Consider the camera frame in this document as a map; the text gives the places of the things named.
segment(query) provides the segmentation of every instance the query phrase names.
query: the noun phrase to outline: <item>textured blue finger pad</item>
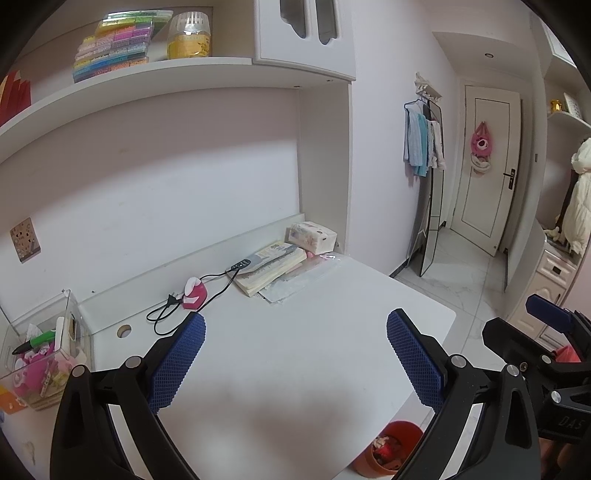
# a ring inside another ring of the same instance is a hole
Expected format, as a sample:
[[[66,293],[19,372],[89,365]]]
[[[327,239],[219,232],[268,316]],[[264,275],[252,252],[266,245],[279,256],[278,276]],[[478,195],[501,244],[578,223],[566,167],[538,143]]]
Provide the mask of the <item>textured blue finger pad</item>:
[[[154,415],[168,407],[205,341],[205,320],[195,313],[152,375],[148,405]]]
[[[569,333],[571,330],[570,313],[539,295],[531,295],[525,301],[525,309],[557,332]]]
[[[439,413],[443,406],[441,373],[398,313],[392,312],[388,316],[386,331],[419,400]]]

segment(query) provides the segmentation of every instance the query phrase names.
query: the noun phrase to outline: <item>white picture frame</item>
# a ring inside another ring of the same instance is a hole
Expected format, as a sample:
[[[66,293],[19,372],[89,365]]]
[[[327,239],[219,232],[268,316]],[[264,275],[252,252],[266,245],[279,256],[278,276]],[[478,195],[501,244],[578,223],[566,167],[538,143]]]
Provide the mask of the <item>white picture frame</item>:
[[[564,104],[568,113],[581,120],[583,119],[583,113],[581,112],[581,107],[579,106],[577,99],[566,92],[564,93]]]

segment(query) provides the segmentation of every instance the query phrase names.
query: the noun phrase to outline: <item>silver bolt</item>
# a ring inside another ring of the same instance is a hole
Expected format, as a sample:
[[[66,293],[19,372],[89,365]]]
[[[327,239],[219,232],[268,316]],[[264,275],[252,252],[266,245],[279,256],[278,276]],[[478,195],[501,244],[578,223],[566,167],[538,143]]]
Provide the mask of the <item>silver bolt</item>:
[[[519,369],[515,365],[507,365],[507,371],[510,375],[513,375],[514,377],[519,376]]]
[[[466,366],[466,359],[461,355],[454,355],[452,357],[452,365],[455,365],[458,368],[464,368]]]
[[[126,361],[125,361],[125,366],[127,368],[136,368],[139,367],[139,365],[142,362],[142,358],[140,356],[130,356]]]
[[[86,370],[86,368],[84,368],[84,365],[76,365],[72,369],[72,376],[74,376],[74,377],[81,377],[84,374],[84,371],[85,370]]]

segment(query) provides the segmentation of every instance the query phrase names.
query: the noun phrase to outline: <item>pink bag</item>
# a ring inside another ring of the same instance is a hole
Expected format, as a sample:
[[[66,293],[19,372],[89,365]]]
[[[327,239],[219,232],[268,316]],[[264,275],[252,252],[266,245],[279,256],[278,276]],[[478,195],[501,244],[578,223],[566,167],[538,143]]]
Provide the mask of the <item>pink bag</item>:
[[[492,153],[492,140],[486,122],[481,122],[472,135],[470,142],[472,154],[475,157],[489,157]]]

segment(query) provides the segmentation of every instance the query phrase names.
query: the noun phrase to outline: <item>transparent plastic sheet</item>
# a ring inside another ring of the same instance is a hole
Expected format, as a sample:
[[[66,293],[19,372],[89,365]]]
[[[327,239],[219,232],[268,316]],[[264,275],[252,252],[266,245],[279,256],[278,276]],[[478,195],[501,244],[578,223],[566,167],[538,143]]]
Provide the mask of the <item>transparent plastic sheet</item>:
[[[269,303],[285,300],[334,270],[343,258],[344,255],[334,252],[307,258],[294,270],[276,278],[259,293]]]

